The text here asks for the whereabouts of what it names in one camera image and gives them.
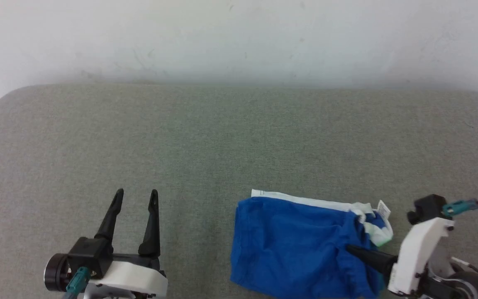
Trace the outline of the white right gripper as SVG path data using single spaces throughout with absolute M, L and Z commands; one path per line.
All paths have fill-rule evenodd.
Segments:
M 356 245 L 346 245 L 346 250 L 383 277 L 390 277 L 388 290 L 405 297 L 417 292 L 427 262 L 454 225 L 455 221 L 440 217 L 414 225 L 402 241 L 398 256 Z

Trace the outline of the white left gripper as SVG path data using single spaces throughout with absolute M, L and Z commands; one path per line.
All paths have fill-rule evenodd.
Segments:
M 112 240 L 117 216 L 121 212 L 124 190 L 118 189 L 95 238 Z M 85 288 L 85 299 L 165 299 L 168 280 L 157 257 L 161 255 L 158 191 L 152 189 L 149 217 L 138 254 L 115 254 L 114 261 L 100 279 L 92 278 Z

